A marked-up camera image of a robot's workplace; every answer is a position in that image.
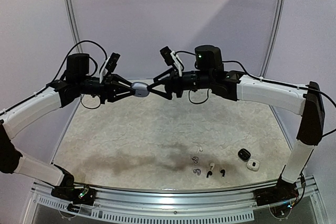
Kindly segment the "purple earbud charging case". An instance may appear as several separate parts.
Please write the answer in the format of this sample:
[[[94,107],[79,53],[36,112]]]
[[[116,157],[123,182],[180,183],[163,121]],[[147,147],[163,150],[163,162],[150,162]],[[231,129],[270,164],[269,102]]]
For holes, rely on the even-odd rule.
[[[149,95],[148,84],[144,82],[134,82],[131,84],[131,88],[134,91],[134,96],[139,98],[145,98]]]

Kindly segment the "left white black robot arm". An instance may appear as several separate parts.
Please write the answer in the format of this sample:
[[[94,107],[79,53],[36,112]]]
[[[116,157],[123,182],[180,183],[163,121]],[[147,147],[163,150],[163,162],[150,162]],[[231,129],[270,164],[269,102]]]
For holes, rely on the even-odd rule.
[[[119,54],[112,54],[98,77],[89,76],[89,54],[72,54],[66,60],[61,79],[54,80],[23,103],[1,112],[1,173],[22,174],[53,187],[51,195],[74,205],[92,206],[97,191],[90,186],[77,187],[72,174],[58,165],[39,161],[15,148],[12,139],[24,128],[72,103],[83,94],[99,97],[100,104],[116,102],[135,95],[132,83],[114,74]]]

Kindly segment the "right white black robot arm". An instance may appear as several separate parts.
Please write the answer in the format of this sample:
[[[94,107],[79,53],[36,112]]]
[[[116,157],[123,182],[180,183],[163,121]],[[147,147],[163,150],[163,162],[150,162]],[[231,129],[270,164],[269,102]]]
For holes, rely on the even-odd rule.
[[[242,71],[225,71],[221,51],[213,45],[195,48],[195,71],[185,72],[177,52],[164,47],[160,53],[169,70],[153,79],[148,91],[168,100],[183,91],[209,89],[212,94],[231,101],[251,101],[279,107],[301,116],[297,141],[277,183],[272,187],[256,189],[254,199],[258,206],[285,202],[292,198],[299,202],[296,180],[301,175],[315,147],[323,138],[324,106],[319,85],[281,83],[254,77]]]

